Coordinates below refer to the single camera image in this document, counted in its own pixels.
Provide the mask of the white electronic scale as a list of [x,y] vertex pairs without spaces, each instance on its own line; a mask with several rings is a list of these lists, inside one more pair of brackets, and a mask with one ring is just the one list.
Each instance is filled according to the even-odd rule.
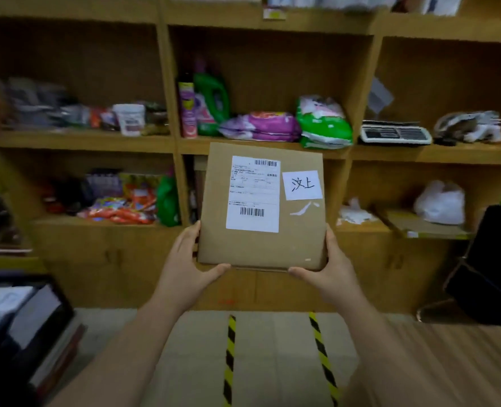
[[365,120],[358,142],[366,145],[427,146],[433,143],[429,131],[419,122]]

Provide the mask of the person's right hand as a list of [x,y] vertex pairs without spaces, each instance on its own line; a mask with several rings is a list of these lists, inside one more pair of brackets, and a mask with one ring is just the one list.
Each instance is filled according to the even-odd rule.
[[364,294],[358,283],[354,267],[349,258],[340,249],[336,236],[329,225],[326,226],[326,247],[328,262],[320,270],[322,284],[309,284],[322,294],[342,314],[355,304],[364,301]]

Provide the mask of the person's right forearm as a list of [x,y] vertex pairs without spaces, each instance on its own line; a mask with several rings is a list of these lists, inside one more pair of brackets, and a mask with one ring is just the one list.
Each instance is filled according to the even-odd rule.
[[380,407],[472,407],[467,399],[441,388],[363,294],[336,295],[332,301],[359,355],[361,383]]

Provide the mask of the wooden shelf unit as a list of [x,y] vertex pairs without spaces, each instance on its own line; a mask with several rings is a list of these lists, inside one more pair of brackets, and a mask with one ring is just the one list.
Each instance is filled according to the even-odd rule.
[[501,201],[501,0],[0,0],[0,193],[76,307],[138,307],[183,226],[200,310],[330,311],[324,222],[411,313]]

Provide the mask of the pile of grey packets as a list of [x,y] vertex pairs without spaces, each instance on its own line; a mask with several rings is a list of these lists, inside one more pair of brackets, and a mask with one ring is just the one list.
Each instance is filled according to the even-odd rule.
[[9,113],[4,126],[13,130],[91,126],[91,110],[61,85],[26,77],[10,77],[3,83]]

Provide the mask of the person's left forearm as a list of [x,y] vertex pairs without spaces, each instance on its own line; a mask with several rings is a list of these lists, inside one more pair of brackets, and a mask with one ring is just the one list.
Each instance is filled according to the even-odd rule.
[[139,407],[172,329],[192,305],[155,295],[47,407]]

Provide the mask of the white plastic bag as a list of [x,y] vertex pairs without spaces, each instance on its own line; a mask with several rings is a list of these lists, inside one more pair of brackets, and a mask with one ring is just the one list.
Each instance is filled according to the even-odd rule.
[[465,223],[465,191],[455,183],[433,180],[417,197],[413,210],[427,222],[461,226]]

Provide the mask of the white plastic tub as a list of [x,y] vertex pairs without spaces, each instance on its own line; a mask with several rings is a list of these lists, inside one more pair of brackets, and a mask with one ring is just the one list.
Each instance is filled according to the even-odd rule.
[[145,128],[145,105],[119,103],[112,106],[121,134],[125,137],[140,137]]

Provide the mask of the pink spray can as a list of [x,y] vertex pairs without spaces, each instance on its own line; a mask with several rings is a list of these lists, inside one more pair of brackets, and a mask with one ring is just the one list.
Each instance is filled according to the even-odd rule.
[[183,138],[193,139],[198,136],[197,118],[195,115],[193,75],[190,72],[180,74],[177,86],[179,94],[181,135]]

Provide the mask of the green detergent bottle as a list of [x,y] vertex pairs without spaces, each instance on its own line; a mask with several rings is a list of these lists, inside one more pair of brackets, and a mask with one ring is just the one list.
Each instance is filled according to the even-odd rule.
[[197,57],[194,62],[193,85],[198,135],[220,136],[219,125],[230,118],[230,102],[225,83],[220,77],[210,74],[206,61]]

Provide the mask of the pile of colourful snack packets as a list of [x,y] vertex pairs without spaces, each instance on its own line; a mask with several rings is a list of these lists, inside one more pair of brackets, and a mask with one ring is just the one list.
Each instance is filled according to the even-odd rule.
[[83,177],[51,178],[38,192],[49,214],[151,225],[157,221],[157,192],[165,175],[92,169]]

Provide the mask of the cardboard parcel with white labels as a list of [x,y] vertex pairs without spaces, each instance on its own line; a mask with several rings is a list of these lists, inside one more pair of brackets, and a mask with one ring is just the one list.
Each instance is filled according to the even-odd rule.
[[322,154],[211,143],[200,222],[201,264],[320,271],[327,261]]

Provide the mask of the person's left hand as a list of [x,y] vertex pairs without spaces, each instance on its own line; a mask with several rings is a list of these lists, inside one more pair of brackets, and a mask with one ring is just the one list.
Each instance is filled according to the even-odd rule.
[[165,260],[151,301],[180,316],[190,309],[213,282],[201,282],[201,271],[193,261],[193,248],[201,222],[184,229],[175,239]]

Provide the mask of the flat cardboard box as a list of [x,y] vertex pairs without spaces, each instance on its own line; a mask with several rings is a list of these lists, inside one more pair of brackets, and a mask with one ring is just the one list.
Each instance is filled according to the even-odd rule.
[[406,239],[469,240],[461,226],[434,224],[405,209],[376,207],[376,215],[398,236]]

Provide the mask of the grey and white crumpled bag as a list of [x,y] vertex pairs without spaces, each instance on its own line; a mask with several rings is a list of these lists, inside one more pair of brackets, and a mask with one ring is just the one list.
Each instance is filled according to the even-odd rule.
[[432,136],[441,145],[501,143],[501,116],[497,111],[449,113],[437,120]]

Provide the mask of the black box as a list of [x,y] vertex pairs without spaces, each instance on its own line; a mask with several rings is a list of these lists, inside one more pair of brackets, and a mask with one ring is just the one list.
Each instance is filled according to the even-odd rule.
[[485,210],[444,290],[475,322],[501,326],[501,205]]

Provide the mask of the green plastic bag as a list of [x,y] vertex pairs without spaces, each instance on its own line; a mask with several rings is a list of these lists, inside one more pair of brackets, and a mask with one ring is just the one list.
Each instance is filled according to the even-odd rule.
[[156,188],[156,216],[166,227],[181,224],[177,183],[172,175],[163,176]]

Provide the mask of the green and white detergent bag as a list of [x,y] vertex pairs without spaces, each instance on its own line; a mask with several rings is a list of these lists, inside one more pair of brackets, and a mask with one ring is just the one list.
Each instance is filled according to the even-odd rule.
[[338,150],[353,145],[353,130],[342,106],[333,98],[302,95],[297,101],[296,121],[305,149]]

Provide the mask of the crumpled white paper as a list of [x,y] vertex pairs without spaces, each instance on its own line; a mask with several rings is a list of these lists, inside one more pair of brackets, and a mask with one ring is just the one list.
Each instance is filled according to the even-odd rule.
[[376,222],[378,217],[361,208],[358,197],[351,198],[347,205],[342,205],[338,212],[336,226],[344,223],[362,225],[367,222]]

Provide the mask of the yellow black striped floor tape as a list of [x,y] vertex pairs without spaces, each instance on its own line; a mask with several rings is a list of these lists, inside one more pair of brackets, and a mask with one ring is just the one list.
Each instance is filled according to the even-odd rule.
[[236,317],[229,315],[223,386],[223,407],[233,407],[233,371],[235,365]]
[[322,338],[322,332],[314,312],[308,313],[309,322],[313,329],[313,335],[315,337],[315,343],[319,353],[319,360],[321,361],[322,371],[326,382],[328,383],[328,389],[330,392],[330,397],[334,407],[339,407],[340,391],[336,383],[336,379],[328,359],[328,353],[326,351],[325,343]]

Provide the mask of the purple detergent pouch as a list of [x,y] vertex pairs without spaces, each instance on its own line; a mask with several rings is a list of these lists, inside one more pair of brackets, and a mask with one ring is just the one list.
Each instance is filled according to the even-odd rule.
[[229,139],[256,142],[293,143],[301,139],[301,127],[287,112],[255,111],[223,122],[219,133]]

